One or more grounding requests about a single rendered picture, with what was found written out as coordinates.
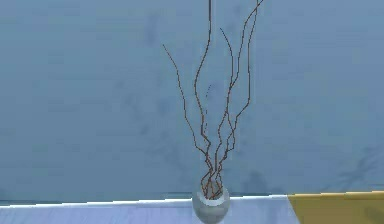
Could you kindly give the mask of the brown bare twigs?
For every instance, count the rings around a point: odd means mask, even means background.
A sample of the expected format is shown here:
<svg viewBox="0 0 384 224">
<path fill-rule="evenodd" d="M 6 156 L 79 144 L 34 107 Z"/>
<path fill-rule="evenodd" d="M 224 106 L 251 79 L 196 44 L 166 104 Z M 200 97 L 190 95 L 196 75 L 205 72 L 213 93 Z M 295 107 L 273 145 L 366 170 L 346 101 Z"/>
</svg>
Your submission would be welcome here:
<svg viewBox="0 0 384 224">
<path fill-rule="evenodd" d="M 201 177 L 200 184 L 199 184 L 202 196 L 208 200 L 218 199 L 220 196 L 224 194 L 224 184 L 223 184 L 222 175 L 221 175 L 223 170 L 223 163 L 228 158 L 228 153 L 233 151 L 236 147 L 236 131 L 238 127 L 239 118 L 248 109 L 251 103 L 251 78 L 252 78 L 251 44 L 252 44 L 253 34 L 255 32 L 259 7 L 262 5 L 264 1 L 265 0 L 255 0 L 255 5 L 252 11 L 248 14 L 247 18 L 243 22 L 241 38 L 240 38 L 240 46 L 239 46 L 237 56 L 234 56 L 233 54 L 232 45 L 225 31 L 223 29 L 220 29 L 220 32 L 224 37 L 224 40 L 227 44 L 227 47 L 230 53 L 231 70 L 230 70 L 230 81 L 229 81 L 229 85 L 228 85 L 226 97 L 225 97 L 225 108 L 221 116 L 220 123 L 218 124 L 216 129 L 219 142 L 216 148 L 213 150 L 214 154 L 211 154 L 212 141 L 207 135 L 208 122 L 206 121 L 206 115 L 208 114 L 208 110 L 203 107 L 201 97 L 198 92 L 198 82 L 199 82 L 201 70 L 206 61 L 206 58 L 210 49 L 210 45 L 212 42 L 213 0 L 208 0 L 208 37 L 204 47 L 203 54 L 201 56 L 199 65 L 196 70 L 196 73 L 194 74 L 194 80 L 193 80 L 193 94 L 194 94 L 194 98 L 200 114 L 199 135 L 203 139 L 203 143 L 204 143 L 203 146 L 200 146 L 198 144 L 197 134 L 192 127 L 190 119 L 188 118 L 187 101 L 185 98 L 184 89 L 181 84 L 181 76 L 180 76 L 180 70 L 178 68 L 178 65 L 174 60 L 174 58 L 172 57 L 166 45 L 165 44 L 162 45 L 165 53 L 167 54 L 170 62 L 172 63 L 175 69 L 175 74 L 177 77 L 177 86 L 180 91 L 180 95 L 182 99 L 184 119 L 186 121 L 188 128 L 191 131 L 194 148 L 197 149 L 204 156 L 204 162 L 208 168 L 206 173 Z M 235 115 L 234 118 L 231 118 L 231 115 L 230 115 L 231 97 L 232 97 L 233 89 L 240 77 L 240 63 L 241 63 L 243 48 L 246 48 L 246 52 L 247 52 L 246 74 L 247 74 L 247 84 L 248 84 L 247 86 L 248 95 L 247 95 L 246 102 L 242 106 L 241 110 Z"/>
</svg>

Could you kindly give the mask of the grey round vase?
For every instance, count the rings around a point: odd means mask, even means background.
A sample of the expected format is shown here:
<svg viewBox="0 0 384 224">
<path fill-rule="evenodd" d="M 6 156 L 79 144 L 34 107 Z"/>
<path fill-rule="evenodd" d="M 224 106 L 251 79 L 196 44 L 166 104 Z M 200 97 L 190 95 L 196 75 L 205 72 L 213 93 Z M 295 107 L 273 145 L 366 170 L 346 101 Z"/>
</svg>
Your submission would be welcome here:
<svg viewBox="0 0 384 224">
<path fill-rule="evenodd" d="M 218 199 L 206 199 L 201 190 L 192 194 L 192 206 L 197 218 L 203 224 L 219 224 L 230 208 L 230 195 L 226 187 Z"/>
</svg>

